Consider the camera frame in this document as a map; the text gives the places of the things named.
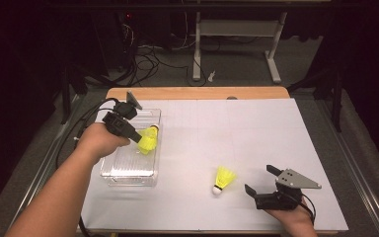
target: dark background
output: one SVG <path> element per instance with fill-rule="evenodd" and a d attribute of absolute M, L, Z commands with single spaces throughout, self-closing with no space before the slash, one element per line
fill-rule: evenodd
<path fill-rule="evenodd" d="M 129 48 L 121 44 L 123 34 L 117 30 L 123 13 L 48 14 L 43 5 L 32 0 L 0 1 L 0 192 L 37 129 L 54 111 L 53 99 L 60 92 L 66 65 L 76 63 L 100 75 L 127 65 Z M 129 23 L 146 40 L 168 47 L 170 33 L 185 36 L 183 20 L 182 14 L 158 12 L 134 14 Z M 189 22 L 194 22 L 194 14 L 189 14 Z M 341 66 L 344 88 L 379 150 L 379 2 L 365 11 L 335 15 L 288 14 L 282 38 L 291 36 L 325 37 L 310 73 L 328 64 Z"/>

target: table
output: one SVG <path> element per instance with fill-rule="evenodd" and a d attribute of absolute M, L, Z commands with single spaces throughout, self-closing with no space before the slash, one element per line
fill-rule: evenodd
<path fill-rule="evenodd" d="M 122 100 L 127 90 L 111 89 L 108 97 Z M 101 162 L 97 164 L 82 211 L 91 231 L 279 233 L 279 223 L 256 210 L 244 190 L 244 184 L 264 194 L 275 190 L 275 176 L 266 164 L 291 168 L 323 186 L 303 190 L 317 208 L 319 233 L 347 230 L 295 101 L 284 88 L 131 91 L 143 108 L 162 110 L 158 184 L 109 187 L 99 175 Z M 229 96 L 239 100 L 223 100 Z M 215 197 L 211 188 L 218 165 L 233 169 L 238 178 Z"/>
<path fill-rule="evenodd" d="M 331 0 L 294 0 L 291 2 L 330 2 Z M 238 2 L 269 2 L 268 0 L 242 0 Z M 287 2 L 286 0 L 274 0 L 273 2 Z M 285 24 L 287 12 L 281 12 L 278 19 L 272 21 L 241 21 L 241 20 L 202 20 L 201 14 L 196 13 L 195 19 L 195 51 L 193 60 L 192 79 L 201 79 L 201 50 L 199 47 L 201 36 L 239 36 L 239 37 L 266 37 L 272 38 L 270 50 L 265 51 L 266 63 L 275 84 L 281 83 L 278 69 L 274 61 L 274 55 Z"/>

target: human arm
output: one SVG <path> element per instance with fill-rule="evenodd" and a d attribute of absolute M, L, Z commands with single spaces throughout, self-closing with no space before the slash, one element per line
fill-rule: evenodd
<path fill-rule="evenodd" d="M 317 237 L 309 212 L 301 205 L 293 210 L 265 210 L 281 222 L 284 229 L 293 237 Z"/>
<path fill-rule="evenodd" d="M 103 123 L 91 124 L 76 149 L 47 181 L 6 236 L 74 236 L 93 166 L 100 158 L 128 145 Z"/>

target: black cable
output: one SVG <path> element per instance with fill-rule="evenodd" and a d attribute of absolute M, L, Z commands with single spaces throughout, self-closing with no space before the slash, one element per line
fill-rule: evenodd
<path fill-rule="evenodd" d="M 91 77 L 97 81 L 91 81 L 91 80 L 85 78 L 85 82 L 87 84 L 90 84 L 93 86 L 107 86 L 109 88 L 112 88 L 112 87 L 129 87 L 130 81 L 132 81 L 134 74 L 135 74 L 135 71 L 137 70 L 135 63 L 133 63 L 133 61 L 134 61 L 134 59 L 131 59 L 131 64 L 128 66 L 128 68 L 124 72 L 124 74 L 118 76 L 117 78 L 115 78 L 113 80 L 109 79 L 107 77 L 104 77 L 104 76 L 99 76 L 99 79 L 97 79 L 97 78 L 95 78 L 95 75 L 94 76 L 91 75 Z M 125 85 L 118 84 L 119 82 L 124 81 L 127 78 L 130 78 L 128 83 L 126 83 Z"/>
<path fill-rule="evenodd" d="M 78 130 L 78 133 L 76 135 L 76 138 L 80 138 L 80 136 L 82 135 L 82 133 L 86 129 L 87 123 L 88 123 L 89 119 L 92 117 L 92 115 L 94 115 L 96 112 L 99 112 L 99 111 L 102 111 L 102 110 L 110 110 L 110 111 L 113 110 L 113 109 L 109 109 L 109 108 L 102 108 L 102 109 L 100 109 L 100 107 L 103 104 L 105 104 L 106 102 L 108 102 L 108 101 L 115 101 L 116 103 L 118 103 L 118 99 L 116 99 L 116 98 L 107 98 L 107 99 L 104 99 L 101 102 L 97 103 L 95 106 L 93 106 L 91 109 L 89 109 L 87 112 L 85 112 L 84 114 L 82 114 L 82 116 L 79 117 L 79 119 L 72 125 L 72 127 L 70 128 L 70 130 L 68 131 L 68 133 L 64 137 L 59 150 L 57 151 L 57 154 L 56 154 L 56 157 L 55 157 L 55 169 L 56 170 L 58 169 L 58 157 L 60 155 L 60 152 L 61 152 L 64 144 L 66 143 L 67 138 L 70 136 L 70 134 L 75 129 L 75 127 L 79 124 L 79 122 L 82 122 L 82 125 L 81 125 L 81 127 Z M 74 148 L 73 149 L 76 148 L 77 143 L 78 143 L 78 139 L 75 140 L 75 144 L 74 144 Z M 88 233 L 88 230 L 85 227 L 85 224 L 83 222 L 82 216 L 79 217 L 79 228 L 81 229 L 81 232 L 82 232 L 82 234 L 85 237 L 91 237 L 91 235 Z"/>
<path fill-rule="evenodd" d="M 79 124 L 80 121 L 88 121 L 89 118 L 92 116 L 92 114 L 96 111 L 98 111 L 98 108 L 100 106 L 102 106 L 104 103 L 108 102 L 108 101 L 115 101 L 115 102 L 118 102 L 117 99 L 115 98 L 107 98 L 107 99 L 104 99 L 102 100 L 101 102 L 99 102 L 98 104 L 96 104 L 95 106 L 93 106 L 91 109 L 89 109 L 87 112 L 85 112 L 84 114 L 82 114 L 81 117 L 79 117 L 78 120 L 76 120 L 76 122 L 72 125 L 72 127 L 70 128 L 70 130 L 67 132 L 66 136 L 64 137 L 63 141 L 62 141 L 62 144 L 60 146 L 60 148 L 58 149 L 57 151 L 57 154 L 56 154 L 56 157 L 55 157 L 55 169 L 57 170 L 58 169 L 58 159 L 59 159 L 59 156 L 60 156 L 60 152 L 64 146 L 64 144 L 66 143 L 67 139 L 69 138 L 70 134 L 72 133 L 72 131 L 75 129 L 75 127 Z"/>
<path fill-rule="evenodd" d="M 111 81 L 110 79 L 108 79 L 105 76 L 102 76 L 102 75 L 99 75 L 99 74 L 95 74 L 94 72 L 88 70 L 85 67 L 82 67 L 81 65 L 72 64 L 72 66 L 75 67 L 82 74 L 89 75 L 92 78 L 94 78 L 95 80 L 102 82 L 104 85 L 107 85 L 109 87 L 115 87 L 116 86 L 116 82 Z"/>
<path fill-rule="evenodd" d="M 152 45 L 152 47 L 145 47 L 147 49 L 149 49 L 148 52 L 144 53 L 144 54 L 137 54 L 137 56 L 140 56 L 140 57 L 144 57 L 145 59 L 144 60 L 141 60 L 139 61 L 137 64 L 138 64 L 138 69 L 142 70 L 142 71 L 147 71 L 147 73 L 141 77 L 141 78 L 138 78 L 137 76 L 135 77 L 136 78 L 136 81 L 134 83 L 131 84 L 131 86 L 134 86 L 136 84 L 139 84 L 140 86 L 142 86 L 140 84 L 140 82 L 146 80 L 146 79 L 149 79 L 150 77 L 152 77 L 153 75 L 155 75 L 158 70 L 159 70 L 159 67 L 160 67 L 160 64 L 161 65 L 165 65 L 165 66 L 168 66 L 168 67 L 171 67 L 171 68 L 177 68 L 177 69 L 185 69 L 186 70 L 186 79 L 188 78 L 188 71 L 189 71 L 189 67 L 188 66 L 173 66 L 173 65 L 170 65 L 170 64 L 167 64 L 165 62 L 163 62 L 159 57 L 156 56 L 156 52 L 155 52 L 155 49 L 154 49 L 154 46 Z M 151 63 L 151 67 L 149 68 L 142 68 L 140 66 L 141 63 L 144 63 L 144 62 L 149 62 Z"/>
<path fill-rule="evenodd" d="M 149 56 L 150 56 L 150 53 L 153 51 L 153 49 L 151 49 L 149 52 L 147 52 L 147 53 L 136 53 L 135 54 L 135 57 L 133 58 L 133 65 L 134 65 L 134 67 L 135 67 L 135 70 L 134 70 L 134 72 L 133 72 L 133 76 L 132 76 L 132 78 L 129 80 L 129 82 L 127 83 L 127 86 L 128 87 L 132 87 L 132 86 L 134 86 L 135 84 L 139 84 L 140 86 L 141 86 L 141 84 L 140 84 L 140 82 L 141 81 L 143 81 L 143 80 L 146 80 L 146 79 L 148 79 L 149 77 L 151 77 L 151 76 L 153 76 L 154 74 L 156 74 L 156 72 L 157 72 L 157 66 L 158 66 L 158 63 L 156 63 L 156 62 L 154 62 L 152 59 L 150 59 L 149 58 Z M 136 57 L 143 57 L 143 58 L 145 58 L 144 60 L 140 60 L 140 61 L 138 61 L 137 62 L 137 60 L 136 60 Z M 142 64 L 142 63 L 144 63 L 144 62 L 150 62 L 150 64 L 151 64 L 151 67 L 149 67 L 149 68 L 143 68 L 140 64 Z M 138 78 L 138 76 L 137 76 L 137 71 L 138 70 L 141 70 L 141 71 L 148 71 L 146 74 L 145 74 L 145 76 L 143 76 L 142 78 Z"/>
<path fill-rule="evenodd" d="M 310 199 L 309 199 L 308 197 L 306 197 L 305 195 L 301 194 L 302 196 L 306 197 L 306 199 L 307 199 L 308 201 L 310 201 L 310 203 L 312 203 L 313 210 L 314 210 L 315 212 L 312 212 L 312 210 L 310 210 L 310 208 L 309 208 L 307 205 L 303 204 L 303 202 L 302 202 L 301 200 L 298 201 L 298 200 L 297 200 L 296 198 L 294 198 L 293 196 L 288 195 L 288 194 L 283 193 L 283 192 L 279 192 L 279 193 L 282 194 L 282 195 L 284 195 L 284 196 L 287 197 L 287 198 L 290 198 L 291 200 L 293 200 L 294 202 L 296 202 L 297 204 L 299 204 L 301 207 L 303 207 L 305 210 L 307 210 L 307 212 L 309 212 L 309 214 L 310 214 L 310 220 L 312 221 L 312 224 L 315 225 L 316 208 L 315 208 L 315 205 L 310 201 Z"/>
<path fill-rule="evenodd" d="M 79 217 L 79 228 L 81 229 L 81 232 L 85 237 L 91 237 L 91 235 L 89 234 L 88 230 L 85 227 L 85 223 L 84 223 L 84 220 L 82 219 L 82 216 Z"/>
<path fill-rule="evenodd" d="M 312 201 L 309 199 L 309 197 L 305 196 L 303 194 L 303 197 L 305 197 L 311 204 L 312 204 L 312 207 L 313 207 L 313 219 L 312 219 L 312 223 L 315 224 L 315 219 L 316 219 L 316 208 L 315 208 L 315 205 L 312 203 Z"/>

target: wire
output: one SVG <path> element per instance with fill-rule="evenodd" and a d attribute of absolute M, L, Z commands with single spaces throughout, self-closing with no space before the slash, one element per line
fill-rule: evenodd
<path fill-rule="evenodd" d="M 87 127 L 87 124 L 88 124 L 88 121 L 89 119 L 92 117 L 93 114 L 95 114 L 96 112 L 99 112 L 99 111 L 103 111 L 103 110 L 109 110 L 109 111 L 112 111 L 113 109 L 109 109 L 109 108 L 101 108 L 101 106 L 103 104 L 105 104 L 106 102 L 108 101 L 115 101 L 116 103 L 118 103 L 118 99 L 116 98 L 107 98 L 107 99 L 104 99 L 102 100 L 101 102 L 97 103 L 96 105 L 94 105 L 91 109 L 89 109 L 87 112 L 85 112 L 84 114 L 82 114 L 78 120 L 76 120 L 76 122 L 72 125 L 72 127 L 70 128 L 70 130 L 67 132 L 66 136 L 64 137 L 63 141 L 62 141 L 62 144 L 59 148 L 59 150 L 57 151 L 57 154 L 56 154 L 56 157 L 55 157 L 55 170 L 58 169 L 58 157 L 60 156 L 60 152 L 63 148 L 63 146 L 65 145 L 66 141 L 67 141 L 67 138 L 70 136 L 70 134 L 72 133 L 72 131 L 75 129 L 75 127 L 80 123 L 82 122 L 81 124 L 81 127 L 80 129 L 78 130 L 78 133 L 76 135 L 76 139 L 75 139 L 75 144 L 73 146 L 73 149 L 76 149 L 76 146 L 78 144 L 78 140 L 79 138 L 81 137 L 81 135 L 83 134 L 84 130 L 86 129 Z M 81 229 L 81 232 L 82 234 L 85 236 L 85 237 L 91 237 L 91 235 L 89 234 L 88 230 L 86 229 L 85 227 L 85 224 L 83 222 L 83 219 L 82 219 L 82 216 L 80 216 L 79 218 L 79 228 Z"/>
<path fill-rule="evenodd" d="M 175 47 L 175 48 L 172 48 L 172 50 L 180 50 L 180 49 L 189 48 L 189 47 L 193 46 L 194 44 L 195 44 L 195 40 L 192 43 L 187 44 L 187 46 Z"/>
<path fill-rule="evenodd" d="M 291 195 L 288 195 L 284 192 L 279 192 L 280 194 L 284 195 L 285 197 L 287 198 L 290 198 L 291 200 L 293 200 L 294 202 L 296 202 L 297 204 L 299 204 L 301 207 L 303 207 L 305 210 L 307 210 L 307 212 L 309 212 L 310 214 L 310 220 L 312 221 L 312 224 L 315 225 L 315 219 L 316 219 L 316 208 L 315 208 L 315 205 L 312 203 L 312 201 L 305 195 L 301 194 L 302 196 L 304 196 L 308 201 L 310 201 L 310 203 L 312 204 L 313 206 L 313 210 L 314 212 L 312 212 L 312 210 L 310 210 L 310 208 L 303 204 L 303 202 L 300 200 L 298 201 L 296 198 L 294 198 L 293 196 Z"/>
<path fill-rule="evenodd" d="M 137 64 L 137 69 L 139 69 L 140 71 L 146 71 L 146 73 L 143 77 L 140 77 L 140 78 L 135 76 L 136 81 L 133 82 L 131 86 L 135 86 L 136 84 L 138 84 L 139 86 L 142 86 L 141 82 L 155 75 L 158 72 L 160 65 L 164 65 L 164 66 L 176 68 L 176 69 L 184 69 L 186 71 L 186 80 L 188 80 L 188 74 L 189 74 L 188 66 L 174 66 L 174 65 L 170 65 L 168 63 L 163 62 L 156 55 L 155 46 L 150 46 L 150 47 L 146 46 L 144 48 L 149 49 L 149 50 L 145 53 L 136 54 L 137 58 L 138 57 L 143 58 L 143 60 L 139 60 L 138 62 L 136 61 L 136 64 Z M 142 67 L 143 63 L 149 63 L 150 66 L 148 68 L 143 68 Z"/>
<path fill-rule="evenodd" d="M 188 37 L 188 34 L 189 34 L 189 20 L 187 18 L 187 12 L 184 12 L 184 16 L 186 17 L 186 38 L 185 38 L 185 40 L 184 40 L 183 45 L 181 46 L 181 48 L 183 48 L 186 45 L 187 37 Z"/>
<path fill-rule="evenodd" d="M 70 130 L 67 132 L 66 136 L 64 137 L 63 141 L 62 141 L 62 144 L 59 148 L 59 150 L 57 151 L 57 154 L 56 154 L 56 157 L 55 157 L 55 169 L 57 170 L 59 165 L 58 165 L 58 160 L 59 160 L 59 156 L 60 156 L 60 153 L 61 153 L 61 150 L 63 148 L 63 146 L 65 145 L 67 139 L 69 138 L 70 134 L 73 132 L 73 130 L 75 129 L 75 127 L 79 124 L 80 121 L 82 121 L 83 123 L 86 123 L 88 122 L 88 120 L 90 119 L 90 117 L 95 113 L 95 112 L 98 112 L 100 110 L 110 110 L 110 109 L 99 109 L 100 106 L 102 106 L 104 103 L 108 102 L 108 101 L 115 101 L 115 102 L 118 102 L 117 99 L 115 98 L 107 98 L 107 99 L 104 99 L 102 100 L 101 102 L 99 102 L 98 104 L 96 104 L 95 106 L 93 106 L 91 109 L 89 109 L 87 112 L 85 112 L 84 114 L 82 114 L 81 117 L 79 117 L 78 120 L 76 120 L 76 122 L 72 125 L 72 127 L 70 128 Z"/>
<path fill-rule="evenodd" d="M 312 201 L 309 199 L 309 197 L 303 195 L 304 198 L 306 198 L 311 204 L 312 204 L 312 207 L 313 207 L 313 213 L 312 213 L 312 223 L 315 224 L 315 219 L 316 219 L 316 208 L 315 208 L 315 205 L 312 203 Z"/>
<path fill-rule="evenodd" d="M 125 32 L 125 37 L 124 37 L 125 39 L 127 39 L 128 31 L 131 31 L 130 46 L 132 46 L 134 43 L 134 31 L 129 25 L 126 25 L 126 24 L 122 24 L 122 25 L 127 29 L 127 31 Z"/>

